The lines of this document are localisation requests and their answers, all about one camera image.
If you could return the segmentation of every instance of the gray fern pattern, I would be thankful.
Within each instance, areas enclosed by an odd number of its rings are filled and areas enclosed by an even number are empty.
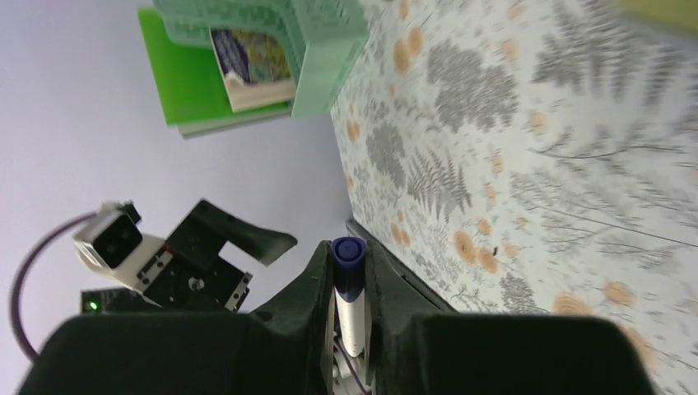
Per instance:
[[[465,182],[463,167],[449,156],[442,159],[433,151],[427,156],[416,152],[409,165],[410,180],[407,194],[418,201],[425,209],[433,210],[436,219],[449,220],[451,213],[460,208],[472,206],[472,196]]]
[[[366,138],[366,152],[375,168],[387,175],[396,187],[405,185],[405,169],[400,159],[405,156],[403,138],[391,123],[383,122]]]
[[[483,67],[482,54],[450,41],[429,51],[427,80],[441,87],[435,107],[439,120],[456,133],[466,121],[487,132],[510,126],[519,108],[516,80],[501,65]]]
[[[547,311],[539,308],[533,299],[531,286],[521,278],[507,273],[500,280],[502,302],[512,314],[544,314]]]
[[[652,65],[652,74],[647,81],[644,91],[644,106],[653,108],[659,104],[659,99],[667,90],[668,84],[676,76],[685,58],[673,48],[662,48]]]
[[[691,74],[689,100],[691,104],[687,106],[674,132],[677,135],[687,135],[693,142],[698,142],[698,63],[693,67]],[[698,165],[698,155],[696,155],[696,165]]]
[[[542,37],[545,50],[538,53],[532,82],[569,86],[575,94],[582,95],[587,91],[584,82],[588,80],[589,90],[596,97],[603,97],[604,86],[609,82],[613,98],[620,101],[631,78],[640,70],[646,44],[618,24],[608,1],[583,0],[582,5],[587,13],[576,16],[565,2],[554,3],[553,17],[559,34]]]

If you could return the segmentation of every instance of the orange flower pattern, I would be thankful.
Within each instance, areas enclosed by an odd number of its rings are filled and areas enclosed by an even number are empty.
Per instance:
[[[592,315],[591,308],[569,292],[562,292],[552,303],[552,311],[561,315]]]
[[[502,157],[502,155],[497,154],[492,156],[492,171],[495,172],[495,174],[504,171],[504,157]]]
[[[402,240],[403,240],[403,244],[405,244],[405,246],[409,247],[409,246],[410,246],[410,243],[411,243],[412,241],[410,240],[410,235],[407,233],[406,230],[403,229],[403,232],[402,232],[402,234],[401,234],[401,237],[402,237]]]
[[[515,63],[519,60],[519,44],[514,39],[507,39],[501,45],[501,51],[507,63]]]
[[[497,191],[495,190],[495,187],[487,185],[485,187],[485,196],[487,196],[487,200],[490,203],[497,203]]]
[[[395,240],[395,243],[402,244],[403,243],[403,233],[400,230],[400,227],[396,223],[391,223],[390,224],[390,231],[393,233],[393,239]]]
[[[531,114],[531,119],[529,121],[531,128],[536,134],[547,133],[547,117],[543,113],[533,113]]]
[[[489,236],[490,232],[492,232],[492,227],[490,226],[490,223],[484,218],[477,223],[477,228],[485,236]]]
[[[475,250],[475,244],[472,242],[472,239],[470,239],[470,236],[462,231],[456,232],[454,235],[454,245],[458,255],[463,261],[471,264],[475,263],[477,251]]]
[[[410,29],[410,33],[407,36],[407,47],[410,50],[412,56],[417,56],[421,53],[424,48],[424,33],[418,27],[413,27]]]
[[[480,247],[477,251],[477,261],[489,273],[497,273],[500,268],[500,264],[497,262],[497,258],[495,258],[492,251],[484,247]]]
[[[410,51],[407,49],[407,44],[405,44],[403,39],[395,41],[393,46],[393,63],[398,74],[407,74],[407,71],[410,69]]]
[[[608,300],[616,304],[622,304],[626,307],[631,307],[633,305],[633,295],[632,291],[627,285],[622,282],[609,282],[603,288],[603,294]]]

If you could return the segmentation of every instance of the purple cable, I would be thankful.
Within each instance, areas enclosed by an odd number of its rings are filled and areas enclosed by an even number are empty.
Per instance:
[[[29,272],[31,265],[34,263],[36,258],[39,257],[41,251],[43,251],[49,244],[51,244],[51,242],[53,242],[57,237],[59,237],[66,231],[70,230],[73,226],[79,225],[84,221],[88,221],[94,218],[95,216],[97,216],[95,212],[83,214],[82,216],[76,217],[75,219],[65,222],[63,223],[63,225],[52,230],[50,233],[44,236],[44,238],[41,239],[39,243],[35,244],[34,248],[31,249],[29,254],[27,254],[26,258],[24,258],[24,261],[22,261],[20,269],[19,271],[17,271],[17,274],[15,275],[15,280],[12,283],[12,292],[10,294],[10,324],[12,325],[12,333],[15,335],[15,340],[17,341],[17,344],[21,348],[22,352],[24,352],[24,355],[32,363],[36,361],[36,358],[39,356],[39,354],[36,353],[34,347],[32,347],[31,343],[29,343],[29,339],[26,337],[26,333],[24,331],[24,327],[22,326],[20,318],[21,289],[24,285],[26,275]]]
[[[354,380],[356,380],[356,385],[359,386],[359,390],[361,391],[361,393],[363,393],[364,395],[369,395],[370,391],[366,391],[366,388],[364,388],[364,384],[361,383],[361,379],[359,379],[359,375],[356,374],[356,371],[354,370],[354,365],[351,364],[351,360],[349,359],[347,351],[344,350],[344,347],[341,344],[339,344],[337,340],[334,341],[334,348],[338,349],[344,357],[344,360],[346,361],[347,366],[349,367],[349,371],[351,372],[351,375],[354,376]]]

